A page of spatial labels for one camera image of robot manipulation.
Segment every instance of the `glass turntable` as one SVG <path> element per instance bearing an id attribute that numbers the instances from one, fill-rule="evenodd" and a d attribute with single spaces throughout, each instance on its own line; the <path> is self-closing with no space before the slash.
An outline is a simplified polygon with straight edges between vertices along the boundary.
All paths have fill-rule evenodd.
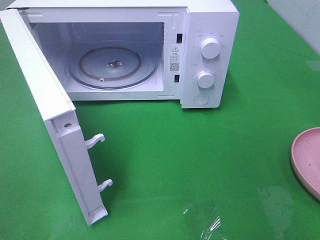
<path id="1" fill-rule="evenodd" d="M 155 49 L 132 41 L 104 41 L 74 46 L 67 60 L 69 74 L 95 89 L 123 89 L 143 83 L 158 67 Z"/>

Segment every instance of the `pink plate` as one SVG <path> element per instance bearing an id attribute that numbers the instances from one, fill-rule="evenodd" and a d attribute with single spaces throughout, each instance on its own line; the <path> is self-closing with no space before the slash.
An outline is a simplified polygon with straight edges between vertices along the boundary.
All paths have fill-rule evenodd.
<path id="1" fill-rule="evenodd" d="M 299 180 L 320 201 L 320 127 L 305 130 L 295 138 L 291 162 Z"/>

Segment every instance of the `open microwave door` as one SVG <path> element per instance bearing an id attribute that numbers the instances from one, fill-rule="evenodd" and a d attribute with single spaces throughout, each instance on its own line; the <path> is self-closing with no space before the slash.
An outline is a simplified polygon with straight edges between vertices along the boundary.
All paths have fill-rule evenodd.
<path id="1" fill-rule="evenodd" d="M 89 148 L 105 138 L 98 134 L 84 140 L 75 106 L 18 10 L 1 11 L 0 19 L 84 218 L 91 225 L 108 215 L 100 192 L 112 185 L 112 180 L 97 184 L 88 154 Z"/>

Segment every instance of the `timer knob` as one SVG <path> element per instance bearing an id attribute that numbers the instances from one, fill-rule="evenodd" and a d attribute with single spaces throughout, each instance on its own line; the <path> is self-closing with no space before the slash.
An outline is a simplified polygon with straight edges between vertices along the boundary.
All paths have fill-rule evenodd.
<path id="1" fill-rule="evenodd" d="M 214 59 L 220 53 L 220 41 L 217 38 L 209 37 L 201 43 L 201 53 L 206 59 Z"/>
<path id="2" fill-rule="evenodd" d="M 201 71 L 197 76 L 197 83 L 200 88 L 210 88 L 215 83 L 215 77 L 210 71 Z"/>

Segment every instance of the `green tabletop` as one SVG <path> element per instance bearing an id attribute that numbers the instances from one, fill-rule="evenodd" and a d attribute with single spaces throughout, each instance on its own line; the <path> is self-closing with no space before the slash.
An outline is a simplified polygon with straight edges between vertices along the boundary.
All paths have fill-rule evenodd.
<path id="1" fill-rule="evenodd" d="M 219 108 L 74 102 L 85 138 L 107 138 L 89 150 L 97 181 L 114 182 L 92 226 L 0 27 L 1 240 L 320 239 L 320 202 L 290 162 L 294 138 L 320 126 L 320 73 L 307 64 L 320 57 L 263 0 L 234 4 Z"/>

